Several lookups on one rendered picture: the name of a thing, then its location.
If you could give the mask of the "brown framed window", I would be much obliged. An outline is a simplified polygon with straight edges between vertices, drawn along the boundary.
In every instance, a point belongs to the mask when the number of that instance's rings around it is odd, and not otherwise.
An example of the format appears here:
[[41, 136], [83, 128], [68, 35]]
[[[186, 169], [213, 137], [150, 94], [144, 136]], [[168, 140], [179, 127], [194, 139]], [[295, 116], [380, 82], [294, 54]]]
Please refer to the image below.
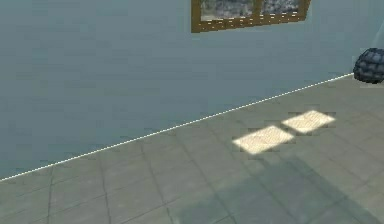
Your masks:
[[305, 21], [311, 3], [311, 0], [299, 0], [297, 12], [282, 14], [262, 14], [261, 0], [254, 0], [253, 13], [248, 17], [219, 18], [203, 21], [201, 19], [201, 1], [202, 0], [190, 0], [190, 27], [192, 33], [203, 33]]

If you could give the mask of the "dark blue round basket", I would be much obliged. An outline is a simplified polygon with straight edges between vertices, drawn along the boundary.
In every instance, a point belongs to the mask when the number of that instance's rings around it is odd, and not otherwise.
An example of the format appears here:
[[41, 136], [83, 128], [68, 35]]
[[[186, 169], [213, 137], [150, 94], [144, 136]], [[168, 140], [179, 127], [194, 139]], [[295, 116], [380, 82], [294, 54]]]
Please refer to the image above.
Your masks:
[[356, 80], [378, 84], [384, 81], [384, 49], [368, 48], [356, 60], [353, 75]]

